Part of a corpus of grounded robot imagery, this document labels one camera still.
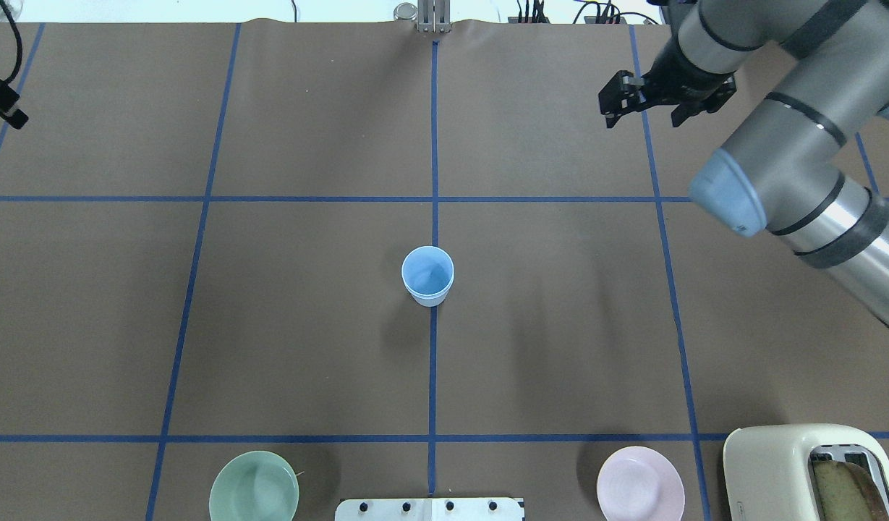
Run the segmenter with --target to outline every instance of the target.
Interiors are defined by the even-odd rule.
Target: light green bowl
[[[273,452],[245,452],[219,471],[210,490],[212,521],[291,521],[299,483]]]

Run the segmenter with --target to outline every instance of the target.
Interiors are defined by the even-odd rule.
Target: wire
[[[634,11],[626,11],[626,12],[624,12],[624,13],[620,13],[620,12],[619,12],[619,13],[615,16],[615,23],[621,23],[621,17],[625,16],[625,14],[635,14],[636,16],[644,17],[644,20],[649,20],[650,23],[652,23],[653,25],[659,25],[659,22],[658,22],[658,21],[652,19],[651,17],[648,17],[646,14],[643,14],[643,13],[636,13],[636,12],[634,12]]]
[[[579,21],[579,15],[582,14],[582,11],[584,11],[588,6],[595,6],[596,23],[597,19],[599,19],[599,16],[605,17],[606,20],[610,20],[611,17],[618,16],[618,14],[621,12],[621,10],[615,4],[612,4],[610,2],[584,2],[582,7],[579,8],[579,12],[576,13],[576,17],[573,19],[573,23]],[[605,14],[602,14],[602,6],[605,6]]]
[[[10,22],[10,29],[14,32],[14,38],[17,39],[17,61],[14,63],[14,70],[10,72],[10,76],[7,76],[6,80],[0,82],[0,87],[2,87],[10,85],[10,82],[17,79],[20,73],[20,66],[23,64],[23,38],[20,36],[20,30],[17,29],[17,21],[14,21],[14,15],[10,12],[10,7],[4,3],[4,0],[0,0],[0,6],[4,10],[5,16],[7,16],[7,21]]]

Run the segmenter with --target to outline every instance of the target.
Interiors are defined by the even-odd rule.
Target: robotic arm
[[[768,230],[889,328],[889,205],[831,164],[874,115],[889,119],[889,0],[701,0],[642,78],[599,93],[609,128],[676,105],[715,112],[732,73],[774,40],[798,64],[696,175],[692,200],[737,234]]]

